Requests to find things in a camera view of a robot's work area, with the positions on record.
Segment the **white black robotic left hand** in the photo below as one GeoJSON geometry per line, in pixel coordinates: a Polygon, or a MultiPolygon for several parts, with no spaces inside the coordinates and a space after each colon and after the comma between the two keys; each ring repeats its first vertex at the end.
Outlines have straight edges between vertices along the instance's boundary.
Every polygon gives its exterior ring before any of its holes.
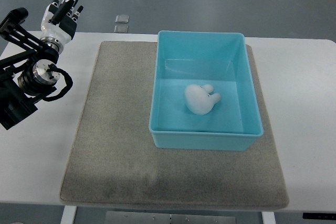
{"type": "Polygon", "coordinates": [[[78,0],[52,0],[41,21],[42,38],[51,37],[62,45],[73,40],[83,6],[78,0]]]}

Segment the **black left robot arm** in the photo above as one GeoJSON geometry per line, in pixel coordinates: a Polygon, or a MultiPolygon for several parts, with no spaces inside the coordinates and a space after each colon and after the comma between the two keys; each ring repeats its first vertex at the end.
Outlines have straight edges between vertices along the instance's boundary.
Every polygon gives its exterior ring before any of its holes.
{"type": "Polygon", "coordinates": [[[37,102],[58,100],[73,86],[71,76],[56,66],[63,46],[26,31],[21,24],[27,17],[27,9],[20,7],[1,22],[1,37],[23,49],[1,60],[1,125],[6,130],[37,111],[37,102]]]}

